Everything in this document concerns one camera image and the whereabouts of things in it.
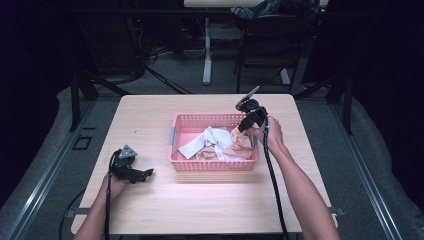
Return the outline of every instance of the forearm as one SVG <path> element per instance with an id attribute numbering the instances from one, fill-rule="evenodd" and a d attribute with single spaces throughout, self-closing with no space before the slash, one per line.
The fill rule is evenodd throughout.
<path id="1" fill-rule="evenodd" d="M 101 239 L 104 229 L 106 196 L 97 196 L 90 212 L 75 235 L 74 239 Z"/>
<path id="2" fill-rule="evenodd" d="M 271 150 L 283 173 L 290 203 L 305 239 L 339 239 L 333 218 L 317 188 L 283 144 Z"/>

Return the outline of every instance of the table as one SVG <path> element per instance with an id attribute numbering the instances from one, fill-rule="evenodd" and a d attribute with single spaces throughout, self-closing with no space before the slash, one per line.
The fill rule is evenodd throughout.
<path id="1" fill-rule="evenodd" d="M 185 7 L 231 8 L 254 7 L 264 0 L 184 0 Z"/>
<path id="2" fill-rule="evenodd" d="M 111 234 L 281 233 L 277 204 L 260 145 L 252 171 L 177 172 L 168 160 L 172 122 L 178 113 L 238 113 L 240 94 L 130 95 L 121 99 L 80 208 L 93 203 L 110 156 L 128 144 L 138 156 L 134 169 L 154 168 L 146 183 L 128 184 L 112 202 Z M 280 120 L 285 143 L 330 207 L 311 146 L 294 99 L 287 94 L 253 96 Z M 301 232 L 288 200 L 281 171 L 272 157 L 289 232 Z M 85 218 L 77 214 L 76 233 Z"/>

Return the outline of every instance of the human arm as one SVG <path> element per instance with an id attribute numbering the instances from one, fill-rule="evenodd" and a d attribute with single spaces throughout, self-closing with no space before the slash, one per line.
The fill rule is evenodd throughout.
<path id="1" fill-rule="evenodd" d="M 115 199 L 124 189 L 128 180 L 119 180 L 115 176 L 111 178 L 111 196 L 110 200 Z M 90 211 L 75 234 L 74 240 L 80 239 L 101 239 L 104 228 L 104 217 L 106 209 L 106 191 L 108 185 L 108 176 L 103 178 L 102 185 L 96 199 L 90 207 Z"/>
<path id="2" fill-rule="evenodd" d="M 340 239 L 326 203 L 284 145 L 278 120 L 268 117 L 268 122 L 268 149 L 281 169 L 290 203 L 305 239 Z M 249 132 L 263 143 L 264 126 L 256 130 L 249 129 Z"/>

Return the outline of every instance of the plastic basket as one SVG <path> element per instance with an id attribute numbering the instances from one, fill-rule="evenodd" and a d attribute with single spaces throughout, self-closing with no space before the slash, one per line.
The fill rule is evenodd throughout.
<path id="1" fill-rule="evenodd" d="M 252 139 L 254 149 L 246 160 L 187 160 L 178 148 L 187 144 L 208 127 L 226 127 L 229 131 L 237 127 L 245 114 L 177 114 L 171 129 L 169 160 L 177 171 L 250 171 L 253 169 L 259 149 L 256 139 Z"/>

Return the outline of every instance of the white table leg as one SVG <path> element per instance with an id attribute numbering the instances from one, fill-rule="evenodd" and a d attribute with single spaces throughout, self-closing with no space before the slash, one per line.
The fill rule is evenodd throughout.
<path id="1" fill-rule="evenodd" d="M 211 37 L 209 33 L 209 18 L 205 21 L 205 68 L 203 69 L 203 84 L 211 84 L 211 71 L 212 71 L 212 56 L 211 56 Z"/>

